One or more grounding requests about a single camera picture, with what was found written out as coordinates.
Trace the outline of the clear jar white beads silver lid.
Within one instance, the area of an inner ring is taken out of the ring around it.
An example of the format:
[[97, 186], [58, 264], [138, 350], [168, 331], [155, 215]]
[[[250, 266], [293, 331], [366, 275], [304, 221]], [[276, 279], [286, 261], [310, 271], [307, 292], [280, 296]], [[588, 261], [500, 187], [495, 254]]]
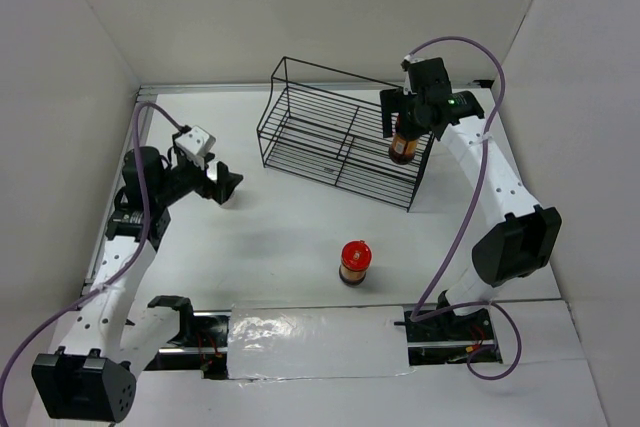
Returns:
[[241, 174], [231, 172], [224, 162], [218, 162], [215, 167], [212, 199], [219, 206], [227, 207], [243, 179]]

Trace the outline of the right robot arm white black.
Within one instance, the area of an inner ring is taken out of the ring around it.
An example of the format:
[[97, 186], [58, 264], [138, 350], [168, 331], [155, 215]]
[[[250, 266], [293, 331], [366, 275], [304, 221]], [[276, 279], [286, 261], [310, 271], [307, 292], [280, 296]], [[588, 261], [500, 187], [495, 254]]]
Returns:
[[408, 162], [418, 140], [433, 136], [474, 189], [469, 209], [480, 210], [486, 220], [487, 231], [472, 247], [469, 267], [438, 297], [438, 331], [457, 339], [469, 330], [471, 315], [488, 306], [501, 287], [548, 264], [562, 219], [523, 185], [490, 135], [493, 114], [472, 92], [452, 89], [442, 59], [408, 56], [402, 68], [404, 85], [379, 94], [390, 158]]

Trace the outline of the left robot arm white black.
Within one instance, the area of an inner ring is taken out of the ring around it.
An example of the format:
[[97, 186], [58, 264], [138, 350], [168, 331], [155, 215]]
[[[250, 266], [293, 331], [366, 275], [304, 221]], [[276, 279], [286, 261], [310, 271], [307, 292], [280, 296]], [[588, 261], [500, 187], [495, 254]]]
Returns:
[[196, 337], [198, 323], [187, 297], [157, 295], [135, 320], [129, 317], [131, 307], [168, 229], [170, 207], [191, 193], [223, 205], [243, 177], [212, 153], [198, 166], [186, 148], [173, 150], [175, 166], [154, 147], [131, 149], [124, 156], [124, 184], [114, 198], [102, 263], [87, 299], [75, 308], [75, 322], [60, 345], [39, 354], [32, 365], [37, 392], [52, 419], [123, 421], [138, 377], [157, 351]]

